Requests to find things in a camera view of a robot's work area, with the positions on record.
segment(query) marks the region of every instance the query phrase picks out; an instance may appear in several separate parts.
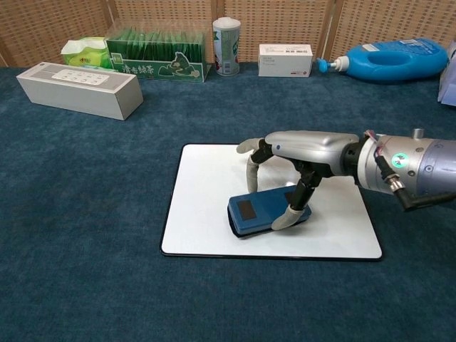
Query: robotic hand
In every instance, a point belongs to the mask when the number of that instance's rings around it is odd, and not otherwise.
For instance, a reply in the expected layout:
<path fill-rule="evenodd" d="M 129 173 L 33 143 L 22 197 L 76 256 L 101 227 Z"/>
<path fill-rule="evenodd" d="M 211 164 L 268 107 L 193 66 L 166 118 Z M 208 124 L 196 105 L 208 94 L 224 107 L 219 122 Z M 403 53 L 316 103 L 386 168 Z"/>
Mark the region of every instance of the robotic hand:
<path fill-rule="evenodd" d="M 238 153 L 253 150 L 247 161 L 247 188 L 258 190 L 259 165 L 273 156 L 293 163 L 301 174 L 285 213 L 273 230 L 292 226 L 302 215 L 322 178 L 352 176 L 359 187 L 394 194 L 405 211 L 456 199 L 456 140 L 313 131 L 275 132 L 248 139 Z"/>

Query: woven wall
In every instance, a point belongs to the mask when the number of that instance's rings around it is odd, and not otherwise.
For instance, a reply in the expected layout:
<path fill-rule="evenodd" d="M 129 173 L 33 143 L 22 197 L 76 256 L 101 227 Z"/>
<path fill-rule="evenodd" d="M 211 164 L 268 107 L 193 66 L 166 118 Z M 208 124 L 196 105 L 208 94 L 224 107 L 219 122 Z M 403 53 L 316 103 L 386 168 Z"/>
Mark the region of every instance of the woven wall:
<path fill-rule="evenodd" d="M 225 0 L 225 16 L 242 23 L 239 60 L 257 61 L 260 43 L 311 44 L 316 55 L 330 4 L 331 0 Z"/>
<path fill-rule="evenodd" d="M 241 61 L 256 61 L 260 43 L 310 43 L 315 56 L 335 58 L 365 42 L 427 36 L 447 46 L 456 37 L 456 0 L 0 0 L 0 54 L 9 66 L 61 63 L 67 40 L 105 34 L 111 16 L 195 19 L 210 30 L 223 15 L 242 23 Z M 208 61 L 212 50 L 208 39 Z"/>
<path fill-rule="evenodd" d="M 456 1 L 338 0 L 340 17 L 330 33 L 325 57 L 353 46 L 425 36 L 447 47 L 456 35 Z"/>
<path fill-rule="evenodd" d="M 0 2 L 0 52 L 9 66 L 62 63 L 67 40 L 103 35 L 110 25 L 104 0 Z"/>

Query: white mat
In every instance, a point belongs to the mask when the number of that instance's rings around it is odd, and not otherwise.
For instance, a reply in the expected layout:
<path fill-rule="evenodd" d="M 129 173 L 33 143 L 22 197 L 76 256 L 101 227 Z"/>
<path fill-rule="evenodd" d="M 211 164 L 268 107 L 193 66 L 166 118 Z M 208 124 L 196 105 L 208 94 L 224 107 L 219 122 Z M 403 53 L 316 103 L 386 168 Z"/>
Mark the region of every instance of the white mat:
<path fill-rule="evenodd" d="M 252 237 L 233 235 L 228 199 L 247 193 L 249 153 L 236 145 L 186 145 L 182 151 L 161 250 L 201 257 L 379 259 L 380 245 L 352 177 L 323 179 L 306 222 Z M 280 157 L 260 165 L 259 190 L 296 184 L 299 173 Z"/>

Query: tissue box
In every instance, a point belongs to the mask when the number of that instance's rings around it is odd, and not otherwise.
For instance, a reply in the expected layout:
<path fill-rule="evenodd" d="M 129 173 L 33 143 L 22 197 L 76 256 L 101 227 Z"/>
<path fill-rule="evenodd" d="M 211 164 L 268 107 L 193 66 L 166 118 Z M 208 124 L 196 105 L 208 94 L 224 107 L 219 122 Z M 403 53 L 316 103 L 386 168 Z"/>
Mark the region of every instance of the tissue box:
<path fill-rule="evenodd" d="M 88 37 L 79 41 L 68 41 L 61 55 L 69 66 L 87 66 L 111 69 L 108 47 L 104 37 Z"/>
<path fill-rule="evenodd" d="M 312 50 L 307 44 L 260 44 L 259 76 L 309 77 Z"/>
<path fill-rule="evenodd" d="M 456 41 L 447 50 L 450 62 L 440 76 L 437 100 L 444 105 L 456 105 Z"/>

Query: blue bottle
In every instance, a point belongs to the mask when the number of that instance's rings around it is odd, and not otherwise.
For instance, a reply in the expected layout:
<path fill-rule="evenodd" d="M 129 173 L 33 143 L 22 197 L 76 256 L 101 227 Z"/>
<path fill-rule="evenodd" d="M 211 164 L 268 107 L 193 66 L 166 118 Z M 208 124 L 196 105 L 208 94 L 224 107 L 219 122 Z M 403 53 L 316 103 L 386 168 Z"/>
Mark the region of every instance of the blue bottle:
<path fill-rule="evenodd" d="M 427 38 L 356 46 L 330 63 L 317 59 L 322 73 L 345 72 L 365 81 L 406 81 L 440 73 L 448 62 L 447 51 Z"/>

